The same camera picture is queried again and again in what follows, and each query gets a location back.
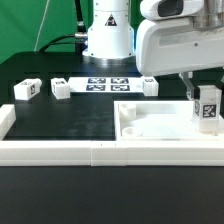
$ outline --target white cube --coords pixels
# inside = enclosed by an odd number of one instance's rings
[[[70,98],[70,86],[63,78],[51,79],[51,91],[57,100]]]
[[[142,89],[145,96],[158,96],[159,84],[154,77],[142,77]]]
[[[25,79],[14,86],[16,100],[29,100],[40,92],[40,79]]]
[[[219,114],[222,91],[216,86],[199,86],[200,99],[194,101],[193,122],[202,133],[216,133],[219,128]]]

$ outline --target black cable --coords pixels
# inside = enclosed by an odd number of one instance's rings
[[[54,40],[50,41],[48,44],[44,45],[39,51],[44,52],[50,45],[55,44],[56,42],[58,42],[60,40],[64,40],[67,38],[74,38],[74,37],[75,37],[75,34],[67,34],[67,35],[57,37]]]
[[[83,21],[80,0],[75,0],[75,8],[76,8],[76,17],[77,17],[77,31],[85,33],[86,27]]]
[[[45,46],[43,46],[39,52],[45,52],[50,46],[52,45],[63,45],[63,44],[83,44],[84,42],[80,41],[80,42],[59,42],[59,43],[48,43]]]

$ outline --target black table surface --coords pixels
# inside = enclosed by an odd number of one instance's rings
[[[0,66],[0,104],[15,104],[17,114],[5,140],[114,140],[114,100],[157,99],[75,93],[57,101],[50,79],[70,76],[139,73],[135,65],[85,64],[73,53],[18,53]],[[41,93],[15,101],[13,86],[26,78],[40,78]],[[224,222],[223,167],[0,167],[0,179],[0,224]]]

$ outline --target white block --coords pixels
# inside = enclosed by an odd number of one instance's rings
[[[0,166],[90,165],[90,141],[0,141]]]
[[[142,77],[142,89],[145,96],[158,96],[159,84],[153,77]]]
[[[40,92],[40,79],[25,79],[14,86],[16,100],[29,100]]]
[[[199,86],[200,99],[194,101],[193,122],[202,133],[217,134],[222,91],[216,86]]]
[[[119,147],[116,142],[92,142],[92,166],[125,166],[126,148]]]
[[[0,140],[3,140],[16,120],[14,105],[3,105],[0,108]]]
[[[219,141],[132,141],[125,145],[127,165],[131,166],[224,165],[223,142]]]
[[[70,86],[63,78],[51,79],[51,91],[57,100],[70,98]]]

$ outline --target green screen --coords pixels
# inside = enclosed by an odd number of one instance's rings
[[[11,55],[34,51],[47,0],[1,0],[0,1],[0,63]],[[142,20],[141,0],[132,0],[131,25],[137,30]],[[83,18],[88,28],[92,24],[93,0],[81,0]],[[37,50],[49,41],[76,32],[74,0],[50,0],[42,26]],[[74,51],[74,46],[50,47],[49,51]]]

